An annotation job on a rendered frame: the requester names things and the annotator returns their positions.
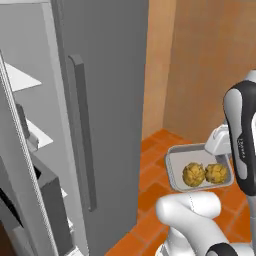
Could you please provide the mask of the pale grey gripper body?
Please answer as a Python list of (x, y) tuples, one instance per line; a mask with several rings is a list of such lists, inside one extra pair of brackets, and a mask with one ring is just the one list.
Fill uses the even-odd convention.
[(222, 124), (214, 129), (205, 143), (204, 148), (214, 156), (230, 154), (231, 144), (228, 125)]

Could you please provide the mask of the grey tray container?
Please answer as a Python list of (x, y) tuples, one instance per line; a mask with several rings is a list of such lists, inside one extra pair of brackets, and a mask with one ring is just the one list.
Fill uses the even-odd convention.
[[(195, 162), (206, 167), (208, 164), (222, 164), (227, 169), (227, 178), (221, 184), (213, 184), (204, 180), (199, 186), (188, 186), (182, 178), (183, 169), (190, 163)], [(234, 174), (227, 154), (212, 155), (205, 150), (205, 144), (176, 145), (168, 149), (165, 155), (165, 167), (170, 186), (179, 192), (191, 192), (227, 187), (233, 184)]]

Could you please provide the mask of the white freezer rack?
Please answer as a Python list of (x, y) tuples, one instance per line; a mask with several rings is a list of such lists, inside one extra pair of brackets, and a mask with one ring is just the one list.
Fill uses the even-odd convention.
[(31, 121), (27, 120), (27, 125), (28, 125), (29, 131), (38, 139), (39, 148), (47, 146), (53, 142), (53, 140), (47, 134), (45, 134), (42, 130), (40, 130)]
[(5, 67), (13, 92), (41, 85), (39, 80), (31, 77), (12, 65), (5, 63)]

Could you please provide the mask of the grey open freezer door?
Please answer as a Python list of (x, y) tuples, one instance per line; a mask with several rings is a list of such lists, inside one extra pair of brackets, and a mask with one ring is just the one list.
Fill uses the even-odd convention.
[(59, 256), (0, 51), (0, 157), (35, 256)]

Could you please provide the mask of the grey fridge freezer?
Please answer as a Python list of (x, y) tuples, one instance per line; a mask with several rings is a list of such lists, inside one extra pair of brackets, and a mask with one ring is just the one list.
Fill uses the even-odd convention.
[[(75, 164), (56, 28), (50, 0), (0, 0), (0, 51), (8, 63), (41, 85), (13, 92), (26, 121), (53, 142), (29, 154), (38, 157), (60, 182), (73, 249), (65, 256), (89, 256), (83, 214), (76, 186)], [(35, 256), (17, 211), (14, 192), (0, 157), (0, 220), (18, 256)]]

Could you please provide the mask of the yellow-brown squash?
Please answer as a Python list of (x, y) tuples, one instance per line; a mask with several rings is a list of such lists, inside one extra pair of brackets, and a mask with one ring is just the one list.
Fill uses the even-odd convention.
[(228, 176), (228, 169), (226, 166), (216, 163), (208, 164), (205, 168), (205, 178), (208, 182), (213, 184), (224, 183)]
[(182, 178), (186, 185), (198, 187), (205, 179), (203, 165), (195, 162), (189, 163), (183, 169)]

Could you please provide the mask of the grey closed fridge door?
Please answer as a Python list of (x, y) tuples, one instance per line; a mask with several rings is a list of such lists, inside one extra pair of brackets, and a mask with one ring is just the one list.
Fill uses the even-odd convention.
[[(76, 186), (89, 256), (104, 256), (136, 223), (148, 0), (50, 0)], [(82, 57), (97, 208), (88, 210), (87, 183), (69, 55)]]

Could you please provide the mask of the large dark grey door bin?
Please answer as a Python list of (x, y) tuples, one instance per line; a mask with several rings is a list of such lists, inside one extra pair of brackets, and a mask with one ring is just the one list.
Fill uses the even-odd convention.
[(73, 249), (73, 241), (69, 231), (59, 178), (34, 154), (31, 154), (31, 160), (59, 256), (65, 256)]

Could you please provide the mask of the small dark grey door bin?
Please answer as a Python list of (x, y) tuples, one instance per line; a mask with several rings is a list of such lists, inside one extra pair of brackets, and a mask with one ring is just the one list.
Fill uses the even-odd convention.
[(17, 112), (20, 118), (22, 130), (24, 133), (24, 137), (26, 139), (28, 148), (31, 152), (35, 152), (38, 150), (39, 140), (38, 138), (29, 131), (28, 124), (25, 117), (25, 112), (23, 110), (23, 107), (20, 104), (16, 104)]

